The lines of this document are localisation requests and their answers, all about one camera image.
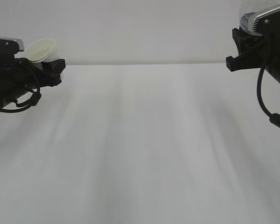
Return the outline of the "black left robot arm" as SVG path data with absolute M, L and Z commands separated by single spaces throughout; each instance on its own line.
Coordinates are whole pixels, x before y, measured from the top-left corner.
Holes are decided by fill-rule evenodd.
M 36 106 L 42 87 L 62 82 L 66 61 L 42 62 L 38 68 L 26 58 L 16 58 L 12 66 L 0 68 L 0 113 L 19 113 Z

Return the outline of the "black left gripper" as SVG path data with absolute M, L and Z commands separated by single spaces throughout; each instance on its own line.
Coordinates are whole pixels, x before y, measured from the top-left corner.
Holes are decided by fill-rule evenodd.
M 41 86 L 59 85 L 62 82 L 61 74 L 65 68 L 64 59 L 42 62 L 40 85 L 36 70 L 28 65 L 27 60 L 16 60 L 14 66 L 0 70 L 0 98 L 19 98 L 29 92 L 33 97 L 41 98 Z

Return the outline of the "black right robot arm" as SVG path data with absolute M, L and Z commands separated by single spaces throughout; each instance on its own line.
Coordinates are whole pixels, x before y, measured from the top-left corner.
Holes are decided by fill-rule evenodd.
M 260 68 L 269 58 L 265 70 L 280 84 L 280 33 L 268 39 L 268 36 L 254 36 L 234 28 L 232 38 L 238 56 L 226 58 L 226 67 L 231 72 Z

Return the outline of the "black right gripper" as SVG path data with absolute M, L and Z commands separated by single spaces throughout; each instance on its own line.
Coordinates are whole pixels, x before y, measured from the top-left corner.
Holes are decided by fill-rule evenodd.
M 262 65 L 259 77 L 263 77 L 264 70 L 267 70 L 272 77 L 280 77 L 280 33 L 256 36 L 245 32 L 241 28 L 234 28 L 232 38 L 237 46 L 239 56 L 226 58 L 226 67 L 229 71 L 257 69 Z M 263 59 L 257 56 L 242 57 L 242 55 L 255 50 L 259 43 Z

